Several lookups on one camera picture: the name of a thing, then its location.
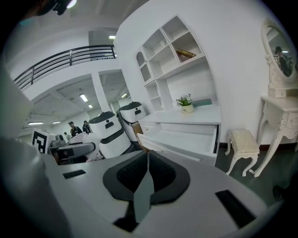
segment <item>metal handrail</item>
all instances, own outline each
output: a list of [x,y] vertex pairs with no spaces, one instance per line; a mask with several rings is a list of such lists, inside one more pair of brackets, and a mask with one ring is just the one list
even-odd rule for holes
[[16,85],[23,89],[28,84],[31,85],[45,77],[46,73],[53,73],[60,70],[61,66],[66,68],[68,66],[84,63],[91,60],[104,60],[115,59],[115,52],[113,45],[96,45],[96,46],[83,46],[54,54],[37,64],[31,66],[23,73],[21,73],[14,82]]

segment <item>white stool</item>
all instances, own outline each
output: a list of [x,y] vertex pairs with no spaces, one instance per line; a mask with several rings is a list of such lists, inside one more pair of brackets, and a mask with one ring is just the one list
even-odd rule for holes
[[244,169],[242,173],[242,176],[245,177],[246,172],[256,164],[260,149],[251,132],[245,129],[231,130],[228,137],[228,151],[225,153],[225,155],[230,153],[231,143],[234,148],[234,156],[230,165],[230,169],[226,172],[226,174],[229,175],[231,173],[237,160],[240,158],[251,157],[251,163]]

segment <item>ornate mirror frame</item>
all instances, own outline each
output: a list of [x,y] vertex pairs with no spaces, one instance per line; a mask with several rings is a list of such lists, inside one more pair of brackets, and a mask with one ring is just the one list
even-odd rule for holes
[[[267,28],[273,28],[277,30],[287,41],[292,52],[293,69],[292,74],[287,77],[280,70],[277,62],[272,54],[268,39],[267,39]],[[292,41],[287,37],[282,29],[271,19],[266,18],[262,24],[261,36],[263,45],[266,51],[265,59],[269,65],[269,95],[275,98],[285,98],[287,96],[298,96],[298,73],[295,69],[297,52]]]

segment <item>white robot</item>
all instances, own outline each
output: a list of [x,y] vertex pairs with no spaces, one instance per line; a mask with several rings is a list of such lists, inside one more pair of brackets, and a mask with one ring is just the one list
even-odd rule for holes
[[131,125],[147,116],[143,106],[140,102],[131,102],[126,106],[120,107],[118,113],[130,141],[136,142],[137,138]]
[[106,159],[119,156],[132,146],[114,113],[103,112],[89,124],[93,133],[101,138],[99,148]]

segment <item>potted plant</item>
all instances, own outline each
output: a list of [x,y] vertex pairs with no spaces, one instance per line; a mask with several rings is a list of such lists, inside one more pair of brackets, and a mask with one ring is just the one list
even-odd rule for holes
[[192,105],[191,94],[182,95],[181,98],[176,99],[177,105],[181,106],[182,113],[192,113],[194,111],[194,107]]

